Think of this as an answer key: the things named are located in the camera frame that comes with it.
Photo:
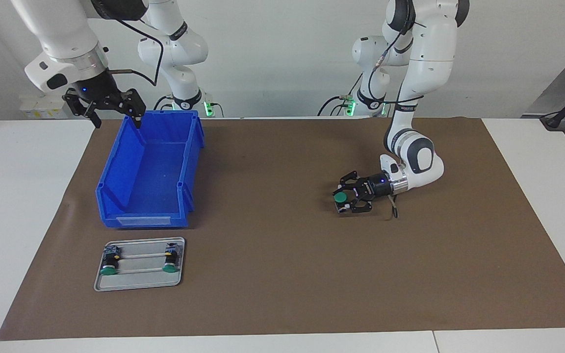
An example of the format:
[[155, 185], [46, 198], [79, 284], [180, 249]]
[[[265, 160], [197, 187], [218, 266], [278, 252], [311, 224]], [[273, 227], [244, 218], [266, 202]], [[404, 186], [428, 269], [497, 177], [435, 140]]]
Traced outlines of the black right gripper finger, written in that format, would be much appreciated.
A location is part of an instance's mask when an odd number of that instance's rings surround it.
[[63, 94], [63, 100], [76, 117], [89, 120], [96, 129], [100, 129], [102, 121], [96, 113], [96, 103], [82, 99], [75, 89], [69, 88]]
[[128, 116], [136, 129], [142, 125], [142, 118], [146, 113], [147, 107], [135, 89], [119, 92], [117, 100], [117, 111]]

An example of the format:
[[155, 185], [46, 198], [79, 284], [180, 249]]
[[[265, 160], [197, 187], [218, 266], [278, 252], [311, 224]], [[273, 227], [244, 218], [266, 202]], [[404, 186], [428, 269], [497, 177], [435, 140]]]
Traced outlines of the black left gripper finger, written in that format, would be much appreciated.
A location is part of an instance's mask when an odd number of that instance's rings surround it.
[[367, 179], [359, 177], [357, 171], [349, 172], [339, 179], [341, 189], [360, 189], [367, 183]]
[[373, 200], [374, 200], [373, 196], [355, 198], [353, 201], [351, 201], [351, 212], [353, 214], [370, 212], [373, 208], [372, 206]]

